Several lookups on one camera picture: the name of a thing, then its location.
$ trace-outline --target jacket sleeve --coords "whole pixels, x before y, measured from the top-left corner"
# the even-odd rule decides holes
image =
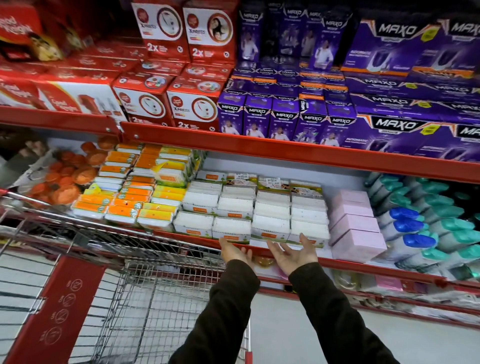
[[[229,261],[210,290],[208,305],[169,363],[235,363],[250,318],[250,304],[259,287],[260,281],[246,263]]]
[[[308,263],[290,274],[325,358],[337,363],[395,363],[391,351],[365,327],[357,310],[318,263]]]

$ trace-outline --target shopping cart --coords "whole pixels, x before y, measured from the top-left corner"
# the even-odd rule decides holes
[[[225,269],[220,251],[41,205],[1,200],[0,362],[167,363]],[[249,338],[250,323],[238,363],[252,364]]]

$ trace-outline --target hand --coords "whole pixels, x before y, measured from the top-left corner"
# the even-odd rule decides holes
[[[249,249],[247,251],[247,248],[242,247],[240,250],[236,246],[234,246],[232,243],[229,243],[225,238],[221,238],[218,240],[220,243],[220,246],[222,247],[222,258],[225,260],[225,263],[228,263],[230,260],[233,259],[238,259],[241,260],[242,262],[247,263],[250,268],[253,269],[253,262],[252,262],[252,250]]]
[[[307,263],[318,263],[317,252],[310,240],[305,235],[300,234],[300,242],[303,245],[301,250],[293,250],[286,243],[280,243],[282,250],[278,243],[267,240],[268,249],[275,257],[276,263],[288,276],[295,269]]]

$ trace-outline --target blue bottle cap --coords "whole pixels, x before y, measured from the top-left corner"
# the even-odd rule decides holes
[[[402,236],[402,238],[403,243],[410,248],[428,249],[437,244],[434,238],[426,235],[407,234]]]
[[[414,232],[425,228],[425,224],[411,218],[404,218],[393,222],[393,226],[398,232]]]
[[[402,218],[416,219],[418,216],[419,213],[417,211],[406,207],[394,207],[390,210],[390,217],[394,220],[399,220]]]

